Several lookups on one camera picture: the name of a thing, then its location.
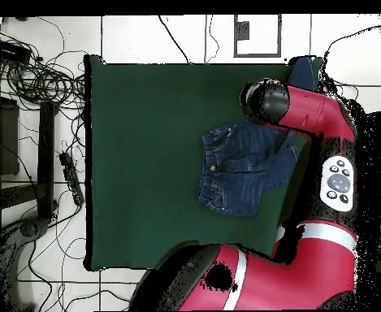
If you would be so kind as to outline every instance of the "black bar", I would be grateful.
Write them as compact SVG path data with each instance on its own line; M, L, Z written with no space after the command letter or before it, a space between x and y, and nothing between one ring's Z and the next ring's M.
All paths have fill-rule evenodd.
M0 210L44 197L48 184L27 184L0 189Z
M38 139L37 180L47 184L43 197L38 200L38 216L51 219L54 211L54 115L56 106L52 102L40 105Z

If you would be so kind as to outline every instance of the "blue jeans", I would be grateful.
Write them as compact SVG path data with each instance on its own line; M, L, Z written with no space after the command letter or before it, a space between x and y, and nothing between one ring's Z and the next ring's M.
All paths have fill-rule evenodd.
M309 58L299 58L288 83L315 90ZM203 168L197 201L234 216L258 214L262 193L289 182L298 159L294 133L247 119L224 124L202 137Z

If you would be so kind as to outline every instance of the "jeans pocket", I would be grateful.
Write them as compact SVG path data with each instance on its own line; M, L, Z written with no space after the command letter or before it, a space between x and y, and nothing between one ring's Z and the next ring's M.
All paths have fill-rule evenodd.
M212 184L212 194L210 196L210 205L216 210L224 210L226 207L226 193L218 185Z
M214 152L223 150L231 139L234 129L229 127L219 132L214 138Z

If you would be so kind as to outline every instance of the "silver stripe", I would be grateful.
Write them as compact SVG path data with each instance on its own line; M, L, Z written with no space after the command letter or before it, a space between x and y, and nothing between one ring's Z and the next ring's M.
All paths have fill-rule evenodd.
M246 256L242 250L238 249L238 265L236 266L235 281L238 288L235 292L232 290L229 292L229 297L227 297L226 304L223 307L225 311L233 311L235 309L236 303L239 300L240 291L242 290L242 285L244 284L246 273Z
M346 249L350 250L353 254L356 245L355 239L350 233L327 223L304 223L305 227L302 238L318 238L326 241L332 241L333 243L342 245ZM285 230L282 226L278 228L277 239L279 241L283 238Z

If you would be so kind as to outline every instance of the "floor grout line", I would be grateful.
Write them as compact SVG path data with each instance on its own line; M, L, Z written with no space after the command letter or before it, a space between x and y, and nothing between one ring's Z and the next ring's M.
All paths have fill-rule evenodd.
M122 285L135 285L137 282L122 282L122 281L57 281L57 280L33 280L33 279L18 279L17 282L24 283L51 283L51 284L122 284Z

